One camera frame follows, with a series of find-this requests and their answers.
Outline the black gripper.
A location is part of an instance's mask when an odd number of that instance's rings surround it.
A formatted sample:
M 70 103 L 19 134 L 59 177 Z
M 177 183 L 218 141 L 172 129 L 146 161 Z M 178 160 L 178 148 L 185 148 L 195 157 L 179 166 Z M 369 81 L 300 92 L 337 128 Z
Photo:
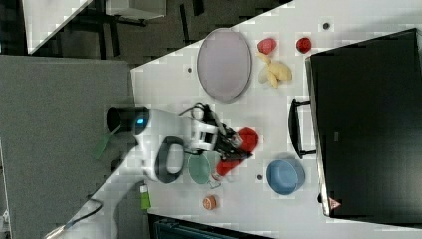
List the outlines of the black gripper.
M 252 156 L 251 152 L 242 151 L 242 140 L 239 135 L 225 124 L 221 123 L 217 114 L 211 110 L 208 104 L 203 106 L 204 115 L 202 121 L 205 124 L 217 127 L 217 139 L 214 150 L 220 153 L 223 160 L 244 160 Z

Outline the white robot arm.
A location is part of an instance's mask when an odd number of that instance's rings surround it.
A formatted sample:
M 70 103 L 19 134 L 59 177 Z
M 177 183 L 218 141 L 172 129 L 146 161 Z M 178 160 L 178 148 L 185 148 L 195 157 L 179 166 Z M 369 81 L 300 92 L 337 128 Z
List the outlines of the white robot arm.
M 108 113 L 116 115 L 116 120 L 108 122 L 113 130 L 129 132 L 136 146 L 79 211 L 43 239 L 116 239 L 115 212 L 140 181 L 176 181 L 187 154 L 215 152 L 223 162 L 239 165 L 252 156 L 258 144 L 252 129 L 229 128 L 204 103 L 179 114 L 147 107 L 112 108 Z

